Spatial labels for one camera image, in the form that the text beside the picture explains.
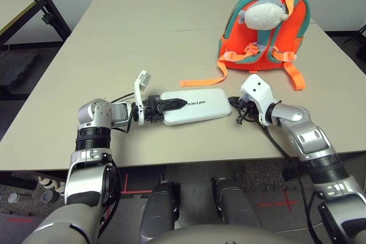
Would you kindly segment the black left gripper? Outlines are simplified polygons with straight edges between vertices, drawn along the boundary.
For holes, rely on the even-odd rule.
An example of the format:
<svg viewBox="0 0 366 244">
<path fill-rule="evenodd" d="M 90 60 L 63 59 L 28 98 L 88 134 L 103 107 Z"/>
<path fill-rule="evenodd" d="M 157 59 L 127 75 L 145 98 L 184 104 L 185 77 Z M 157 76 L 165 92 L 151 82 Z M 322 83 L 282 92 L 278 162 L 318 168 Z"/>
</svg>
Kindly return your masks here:
<svg viewBox="0 0 366 244">
<path fill-rule="evenodd" d="M 150 123 L 161 122 L 164 119 L 164 115 L 160 110 L 177 110 L 185 105 L 187 101 L 181 98 L 162 99 L 159 95 L 150 95 L 147 97 L 144 104 L 144 117 L 145 120 Z"/>
</svg>

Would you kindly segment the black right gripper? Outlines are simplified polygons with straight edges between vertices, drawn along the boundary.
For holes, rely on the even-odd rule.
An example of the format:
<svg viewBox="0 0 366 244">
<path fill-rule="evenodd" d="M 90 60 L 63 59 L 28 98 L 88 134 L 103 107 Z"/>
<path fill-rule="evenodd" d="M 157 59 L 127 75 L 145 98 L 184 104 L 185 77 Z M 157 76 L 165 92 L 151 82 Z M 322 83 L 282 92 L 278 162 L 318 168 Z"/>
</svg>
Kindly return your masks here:
<svg viewBox="0 0 366 244">
<path fill-rule="evenodd" d="M 236 123 L 238 125 L 242 125 L 243 121 L 258 120 L 257 106 L 249 95 L 243 95 L 242 98 L 229 97 L 228 101 L 233 107 L 241 107 L 237 109 L 238 117 Z"/>
</svg>

